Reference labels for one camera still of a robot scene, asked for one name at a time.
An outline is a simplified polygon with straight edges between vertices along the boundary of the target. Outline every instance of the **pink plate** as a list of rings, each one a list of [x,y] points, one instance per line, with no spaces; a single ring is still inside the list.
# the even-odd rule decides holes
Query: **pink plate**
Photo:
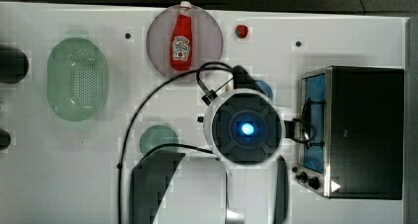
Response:
[[[170,40],[177,19],[179,5],[162,12],[151,24],[147,33],[147,52],[154,67],[164,76],[171,78],[182,73],[170,66]],[[193,55],[190,69],[197,69],[205,62],[218,61],[223,50],[221,29],[215,19],[205,10],[192,6]],[[182,82],[195,81],[194,74],[183,78]]]

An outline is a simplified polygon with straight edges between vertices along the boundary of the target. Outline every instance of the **toaster oven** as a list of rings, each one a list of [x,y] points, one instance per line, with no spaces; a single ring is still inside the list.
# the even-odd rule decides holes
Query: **toaster oven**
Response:
[[[402,199],[404,71],[329,66],[300,86],[298,183],[329,198]]]

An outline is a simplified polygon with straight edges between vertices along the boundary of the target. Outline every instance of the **white table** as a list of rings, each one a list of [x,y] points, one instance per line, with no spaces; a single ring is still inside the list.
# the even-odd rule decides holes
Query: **white table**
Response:
[[[0,85],[0,101],[7,107],[0,114],[0,126],[13,136],[13,145],[0,153],[0,223],[116,222],[115,165],[127,121],[150,90],[165,80],[152,68],[145,47],[148,27],[161,11],[0,3],[0,43],[19,48],[30,60],[30,73],[23,82]],[[294,112],[301,73],[328,65],[405,66],[405,18],[209,13],[224,35],[222,60],[243,65],[254,77],[267,81],[277,104]],[[239,41],[234,31],[242,23],[252,27],[252,35]],[[132,38],[126,39],[126,33]],[[88,38],[108,63],[108,100],[98,114],[83,122],[61,119],[46,98],[48,55],[68,37]],[[302,47],[295,47],[297,40]],[[215,88],[225,77],[208,81]],[[139,117],[142,122],[135,124],[125,174],[140,159],[137,144],[151,124],[168,123],[180,142],[205,145],[196,122],[206,109],[201,96],[197,86],[177,85],[152,100]],[[297,163],[295,148],[281,147],[289,168]],[[324,199],[289,175],[287,223],[402,223],[401,200]]]

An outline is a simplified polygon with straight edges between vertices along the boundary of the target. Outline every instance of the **ketchup bottle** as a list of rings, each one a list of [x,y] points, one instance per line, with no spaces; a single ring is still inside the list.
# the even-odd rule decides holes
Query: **ketchup bottle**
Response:
[[[190,12],[191,4],[187,1],[181,1],[180,13],[170,43],[170,65],[177,71],[185,71],[191,66],[193,36]]]

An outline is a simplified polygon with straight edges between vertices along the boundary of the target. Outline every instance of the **teal bowl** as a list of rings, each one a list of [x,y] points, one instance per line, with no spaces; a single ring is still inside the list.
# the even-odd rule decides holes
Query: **teal bowl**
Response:
[[[151,149],[167,143],[178,144],[178,137],[170,127],[159,124],[151,126],[147,128],[147,130],[145,130],[139,141],[139,148],[141,150],[141,153],[145,155],[149,151],[151,151]],[[176,152],[178,148],[167,147],[162,148],[161,150]]]

